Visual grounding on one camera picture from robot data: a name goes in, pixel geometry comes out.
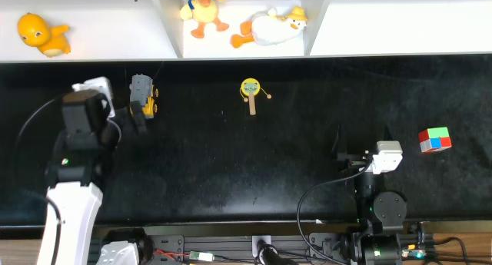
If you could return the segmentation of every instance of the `wooden handle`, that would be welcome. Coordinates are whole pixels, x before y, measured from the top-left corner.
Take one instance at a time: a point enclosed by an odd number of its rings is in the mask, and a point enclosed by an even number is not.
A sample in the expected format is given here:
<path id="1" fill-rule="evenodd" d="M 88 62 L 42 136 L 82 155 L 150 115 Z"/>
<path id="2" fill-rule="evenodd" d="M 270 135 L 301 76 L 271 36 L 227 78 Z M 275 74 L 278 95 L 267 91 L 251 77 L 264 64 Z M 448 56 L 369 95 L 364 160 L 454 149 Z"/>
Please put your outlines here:
<path id="1" fill-rule="evenodd" d="M 256 106 L 254 105 L 254 93 L 250 92 L 248 95 L 249 99 L 249 114 L 256 115 Z"/>

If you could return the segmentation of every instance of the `duck with yellow hat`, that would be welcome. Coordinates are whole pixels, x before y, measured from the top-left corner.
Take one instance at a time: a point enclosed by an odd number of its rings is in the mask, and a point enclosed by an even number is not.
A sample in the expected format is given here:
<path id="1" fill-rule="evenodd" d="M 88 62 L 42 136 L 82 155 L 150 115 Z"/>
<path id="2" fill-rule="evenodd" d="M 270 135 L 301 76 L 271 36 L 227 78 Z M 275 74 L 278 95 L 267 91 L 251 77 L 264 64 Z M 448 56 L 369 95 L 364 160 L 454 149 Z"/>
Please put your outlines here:
<path id="1" fill-rule="evenodd" d="M 243 44 L 253 41 L 259 45 L 277 45 L 300 35 L 307 23 L 308 18 L 301 7 L 294 7 L 285 17 L 277 16 L 277 11 L 272 8 L 268 12 L 253 15 L 250 21 L 243 22 L 242 35 L 233 35 L 231 44 L 234 48 L 240 48 Z"/>

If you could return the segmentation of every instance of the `black table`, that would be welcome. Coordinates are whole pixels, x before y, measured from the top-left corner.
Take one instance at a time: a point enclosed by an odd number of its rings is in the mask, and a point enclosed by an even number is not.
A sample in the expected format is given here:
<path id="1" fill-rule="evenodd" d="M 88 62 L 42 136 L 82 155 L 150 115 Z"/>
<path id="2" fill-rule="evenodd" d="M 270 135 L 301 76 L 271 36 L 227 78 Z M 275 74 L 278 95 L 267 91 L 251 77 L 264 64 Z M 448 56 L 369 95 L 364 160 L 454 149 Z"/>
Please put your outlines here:
<path id="1" fill-rule="evenodd" d="M 0 225 L 44 223 L 43 204 L 18 189 L 45 194 L 62 120 L 54 104 L 32 122 L 13 175 L 28 115 L 102 75 L 123 108 L 137 73 L 155 78 L 160 114 L 149 135 L 125 129 L 97 225 L 293 220 L 305 190 L 343 176 L 329 158 L 339 124 L 354 153 L 373 149 L 385 127 L 401 143 L 404 159 L 384 181 L 406 196 L 408 220 L 492 218 L 492 55 L 448 55 L 0 65 Z M 238 92 L 249 77 L 273 95 L 256 97 L 255 117 Z M 448 127 L 453 147 L 422 154 L 417 134 L 433 127 Z M 318 189 L 302 217 L 355 221 L 352 192 L 350 181 Z"/>

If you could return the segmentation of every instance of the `stuffed animal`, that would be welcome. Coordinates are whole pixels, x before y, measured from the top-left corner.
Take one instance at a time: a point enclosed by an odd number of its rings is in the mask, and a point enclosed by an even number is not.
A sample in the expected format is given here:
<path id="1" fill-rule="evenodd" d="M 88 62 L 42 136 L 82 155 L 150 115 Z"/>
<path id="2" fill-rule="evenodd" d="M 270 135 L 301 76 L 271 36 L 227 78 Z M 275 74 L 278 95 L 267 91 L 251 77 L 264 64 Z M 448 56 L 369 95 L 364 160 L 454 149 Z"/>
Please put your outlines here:
<path id="1" fill-rule="evenodd" d="M 28 13 L 17 24 L 18 34 L 24 43 L 37 47 L 48 58 L 70 53 L 70 45 L 63 33 L 67 25 L 51 27 L 39 15 Z"/>
<path id="2" fill-rule="evenodd" d="M 179 14 L 183 20 L 193 18 L 198 22 L 198 28 L 191 31 L 191 35 L 196 38 L 205 36 L 204 30 L 207 23 L 214 22 L 217 25 L 217 31 L 225 31 L 229 28 L 228 24 L 221 22 L 218 18 L 218 6 L 215 0 L 188 0 Z"/>
<path id="3" fill-rule="evenodd" d="M 294 7 L 286 17 L 277 16 L 277 11 L 272 8 L 268 13 L 259 12 L 250 21 L 242 23 L 243 36 L 233 35 L 231 44 L 234 48 L 253 41 L 259 45 L 276 45 L 300 35 L 307 22 L 301 7 Z"/>

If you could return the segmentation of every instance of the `yellow toy vehicle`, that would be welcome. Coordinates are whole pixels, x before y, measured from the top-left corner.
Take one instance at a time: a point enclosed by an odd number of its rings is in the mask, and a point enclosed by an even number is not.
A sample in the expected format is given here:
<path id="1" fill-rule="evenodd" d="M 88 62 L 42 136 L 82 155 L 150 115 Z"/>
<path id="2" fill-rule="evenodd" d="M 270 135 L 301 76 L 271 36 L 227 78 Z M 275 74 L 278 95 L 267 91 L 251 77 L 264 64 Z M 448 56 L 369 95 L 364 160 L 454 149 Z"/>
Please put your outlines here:
<path id="1" fill-rule="evenodd" d="M 145 75 L 131 77 L 130 103 L 138 102 L 145 118 L 153 118 L 158 112 L 156 99 L 159 90 L 154 86 L 153 80 Z"/>

